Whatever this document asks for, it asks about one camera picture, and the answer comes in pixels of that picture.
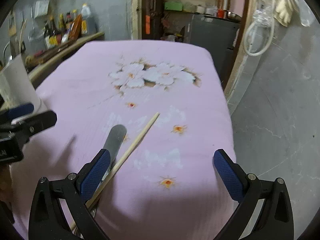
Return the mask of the person's left hand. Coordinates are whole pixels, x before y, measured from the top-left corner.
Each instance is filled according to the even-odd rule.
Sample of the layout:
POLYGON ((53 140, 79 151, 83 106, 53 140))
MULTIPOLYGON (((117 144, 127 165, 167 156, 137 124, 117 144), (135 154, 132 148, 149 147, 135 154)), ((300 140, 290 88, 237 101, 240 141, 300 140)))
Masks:
POLYGON ((1 201, 9 204, 12 202, 12 179, 10 175, 10 167, 8 165, 1 165, 0 168, 0 187, 1 187, 1 201))

